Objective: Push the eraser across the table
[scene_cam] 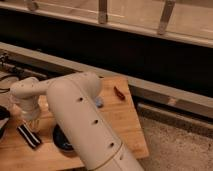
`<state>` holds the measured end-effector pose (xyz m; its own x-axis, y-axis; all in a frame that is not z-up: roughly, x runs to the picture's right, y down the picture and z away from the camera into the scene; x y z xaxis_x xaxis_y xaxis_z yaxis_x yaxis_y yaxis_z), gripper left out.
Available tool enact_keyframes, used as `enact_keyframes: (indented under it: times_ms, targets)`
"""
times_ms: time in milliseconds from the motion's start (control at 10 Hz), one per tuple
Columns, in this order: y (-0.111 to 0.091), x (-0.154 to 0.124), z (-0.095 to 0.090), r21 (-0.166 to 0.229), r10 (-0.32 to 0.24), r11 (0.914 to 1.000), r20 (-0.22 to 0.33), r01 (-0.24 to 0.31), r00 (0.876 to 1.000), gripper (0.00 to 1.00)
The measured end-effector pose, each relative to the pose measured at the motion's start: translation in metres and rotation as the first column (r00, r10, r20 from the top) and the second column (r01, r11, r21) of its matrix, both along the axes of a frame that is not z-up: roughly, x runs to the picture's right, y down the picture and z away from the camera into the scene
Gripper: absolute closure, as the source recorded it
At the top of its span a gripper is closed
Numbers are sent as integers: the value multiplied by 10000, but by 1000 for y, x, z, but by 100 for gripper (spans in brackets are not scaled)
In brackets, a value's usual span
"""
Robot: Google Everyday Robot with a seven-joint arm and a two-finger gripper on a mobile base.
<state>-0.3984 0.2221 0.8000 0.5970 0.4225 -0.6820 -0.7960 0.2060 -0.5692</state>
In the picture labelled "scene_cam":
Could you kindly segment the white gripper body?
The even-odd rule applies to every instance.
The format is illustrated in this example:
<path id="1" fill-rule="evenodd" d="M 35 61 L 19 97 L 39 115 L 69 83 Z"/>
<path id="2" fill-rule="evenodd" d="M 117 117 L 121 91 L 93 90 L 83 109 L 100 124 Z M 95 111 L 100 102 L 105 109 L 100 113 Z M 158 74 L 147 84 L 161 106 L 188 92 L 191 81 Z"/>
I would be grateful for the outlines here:
<path id="1" fill-rule="evenodd" d="M 17 98 L 12 96 L 12 102 L 21 109 L 21 117 L 24 121 L 34 121 L 39 118 L 41 109 L 38 104 L 39 97 Z"/>

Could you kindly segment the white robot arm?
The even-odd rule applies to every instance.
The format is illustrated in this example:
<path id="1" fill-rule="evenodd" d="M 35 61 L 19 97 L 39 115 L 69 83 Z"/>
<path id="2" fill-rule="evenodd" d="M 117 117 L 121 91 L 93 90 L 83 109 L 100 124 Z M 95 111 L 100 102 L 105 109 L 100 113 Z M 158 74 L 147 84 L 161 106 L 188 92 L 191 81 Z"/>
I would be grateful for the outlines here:
<path id="1" fill-rule="evenodd" d="M 144 171 L 95 105 L 101 91 L 96 74 L 81 72 L 45 81 L 30 77 L 14 83 L 10 91 L 29 121 L 39 116 L 38 96 L 46 96 L 50 112 L 89 171 Z"/>

